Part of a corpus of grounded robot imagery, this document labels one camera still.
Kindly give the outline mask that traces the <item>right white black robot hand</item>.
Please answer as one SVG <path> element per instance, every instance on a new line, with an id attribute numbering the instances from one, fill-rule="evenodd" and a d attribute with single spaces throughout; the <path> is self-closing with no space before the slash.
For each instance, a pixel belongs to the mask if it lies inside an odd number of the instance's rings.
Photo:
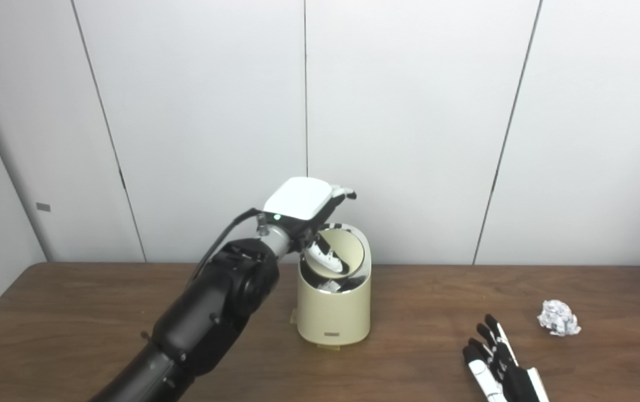
<path id="1" fill-rule="evenodd" d="M 462 349 L 466 366 L 488 401 L 548 401 L 536 368 L 523 368 L 501 324 L 491 314 L 476 326 L 483 338 L 469 338 Z"/>

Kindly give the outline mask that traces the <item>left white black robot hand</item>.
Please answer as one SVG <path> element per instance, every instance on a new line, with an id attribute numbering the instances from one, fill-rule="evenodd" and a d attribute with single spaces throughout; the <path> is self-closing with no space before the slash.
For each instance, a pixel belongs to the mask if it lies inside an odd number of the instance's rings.
<path id="1" fill-rule="evenodd" d="M 345 186 L 294 176 L 266 201 L 259 215 L 257 235 L 280 260 L 291 253 L 309 252 L 327 270 L 348 275 L 350 268 L 320 234 L 322 226 L 345 199 L 357 194 Z"/>

